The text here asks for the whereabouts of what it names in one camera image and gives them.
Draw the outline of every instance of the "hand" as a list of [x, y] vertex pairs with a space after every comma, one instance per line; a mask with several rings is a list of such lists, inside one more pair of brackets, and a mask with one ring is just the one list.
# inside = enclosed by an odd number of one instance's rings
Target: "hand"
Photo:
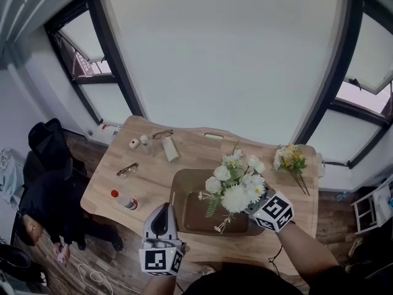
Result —
[[61, 243], [55, 243], [53, 245], [53, 252], [55, 253], [55, 255], [57, 256], [60, 252], [60, 247], [61, 247]]
[[65, 245], [62, 251], [64, 264], [69, 262], [69, 257], [71, 256], [71, 250], [69, 249], [69, 245]]

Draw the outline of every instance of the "black shoe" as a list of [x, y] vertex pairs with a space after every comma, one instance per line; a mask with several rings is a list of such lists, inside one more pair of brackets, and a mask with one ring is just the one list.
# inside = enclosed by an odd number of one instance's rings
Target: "black shoe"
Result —
[[84, 239], [81, 242], [78, 242], [78, 248], [82, 251], [86, 249], [86, 241]]
[[123, 250], [123, 240], [118, 234], [116, 234], [115, 238], [113, 239], [112, 246], [116, 251]]

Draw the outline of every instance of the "floor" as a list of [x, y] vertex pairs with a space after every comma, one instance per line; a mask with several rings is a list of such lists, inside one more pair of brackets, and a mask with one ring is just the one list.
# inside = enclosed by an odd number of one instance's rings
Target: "floor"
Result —
[[[106, 147], [88, 142], [81, 136], [70, 133], [66, 136], [71, 152], [85, 162], [88, 174], [92, 175]], [[319, 193], [317, 240], [331, 250], [341, 266], [345, 266], [349, 263], [348, 251], [355, 239], [356, 231], [356, 221], [350, 203], [357, 199], [357, 195], [351, 194], [340, 202], [335, 201], [335, 196], [334, 192]], [[103, 218], [97, 220], [108, 224], [114, 223]], [[139, 294], [148, 280], [148, 277], [141, 273], [139, 266], [138, 249], [141, 238], [120, 224], [114, 225], [123, 237], [123, 251], [116, 253], [110, 243], [87, 237], [87, 249], [84, 252], [79, 251], [77, 246], [71, 247], [74, 258], [66, 267], [56, 262], [52, 251], [53, 245], [45, 237], [42, 237], [35, 247], [25, 246], [17, 237], [15, 244], [25, 250], [33, 260], [46, 267], [49, 273], [49, 287], [46, 292], [49, 294]], [[177, 279], [183, 289], [198, 279], [201, 266], [202, 264], [183, 261]], [[108, 279], [94, 273], [93, 269], [102, 272]], [[303, 285], [305, 282], [299, 276], [283, 278], [295, 286], [300, 286], [299, 290], [303, 294], [308, 294], [308, 285]], [[181, 294], [178, 288], [175, 294]]]

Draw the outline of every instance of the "bottle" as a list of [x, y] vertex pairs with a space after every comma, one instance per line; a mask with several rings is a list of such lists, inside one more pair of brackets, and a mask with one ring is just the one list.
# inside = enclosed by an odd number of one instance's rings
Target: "bottle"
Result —
[[132, 197], [129, 197], [128, 195], [119, 194], [119, 192], [117, 190], [112, 190], [111, 196], [113, 198], [116, 198], [116, 201], [118, 204], [122, 205], [123, 207], [125, 207], [131, 211], [135, 210], [138, 207], [138, 201], [136, 201]]
[[343, 199], [345, 199], [349, 194], [349, 191], [344, 191], [341, 194], [336, 195], [336, 201], [341, 201]]
[[153, 157], [154, 156], [154, 149], [152, 146], [152, 142], [146, 135], [141, 135], [141, 144], [143, 151], [145, 151], [147, 156]]

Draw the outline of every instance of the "person in black clothing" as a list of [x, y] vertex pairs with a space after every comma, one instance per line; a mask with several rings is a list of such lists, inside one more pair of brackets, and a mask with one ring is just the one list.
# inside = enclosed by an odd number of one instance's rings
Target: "person in black clothing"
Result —
[[39, 177], [26, 190], [20, 205], [17, 234], [27, 245], [34, 246], [44, 229], [54, 244], [54, 252], [60, 251], [60, 237], [64, 238], [64, 258], [68, 261], [69, 246], [77, 242], [80, 250], [86, 248], [84, 235], [91, 235], [111, 242], [116, 251], [123, 248], [123, 242], [113, 226], [102, 225], [80, 207], [80, 200], [87, 182], [72, 175], [64, 180], [63, 170], [49, 171]]
[[[391, 289], [382, 289], [370, 280], [346, 273], [324, 245], [293, 222], [288, 223], [277, 236], [297, 272], [309, 284], [310, 295], [391, 294]], [[175, 284], [176, 277], [152, 277], [141, 295], [173, 295]], [[301, 295], [302, 292], [266, 268], [230, 264], [223, 265], [220, 272], [202, 276], [183, 294]]]

